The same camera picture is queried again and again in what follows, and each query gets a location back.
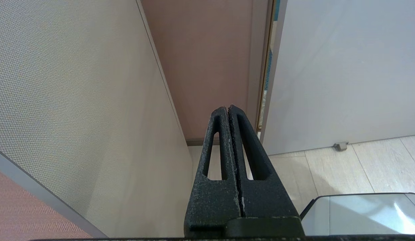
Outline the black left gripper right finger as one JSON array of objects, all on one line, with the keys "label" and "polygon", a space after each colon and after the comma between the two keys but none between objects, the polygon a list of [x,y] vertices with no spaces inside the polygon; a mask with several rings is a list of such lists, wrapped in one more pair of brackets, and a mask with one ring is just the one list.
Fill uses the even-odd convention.
[{"label": "black left gripper right finger", "polygon": [[291,198],[243,110],[229,107],[235,174],[245,218],[299,218]]}]

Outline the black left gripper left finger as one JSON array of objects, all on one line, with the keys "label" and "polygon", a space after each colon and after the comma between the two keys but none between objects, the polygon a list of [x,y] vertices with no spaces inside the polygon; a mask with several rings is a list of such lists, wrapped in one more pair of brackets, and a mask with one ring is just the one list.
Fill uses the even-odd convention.
[{"label": "black left gripper left finger", "polygon": [[[208,178],[214,135],[219,134],[221,180]],[[241,216],[236,163],[228,110],[212,112],[203,141],[190,199],[184,219],[189,239],[223,239],[228,221]]]}]

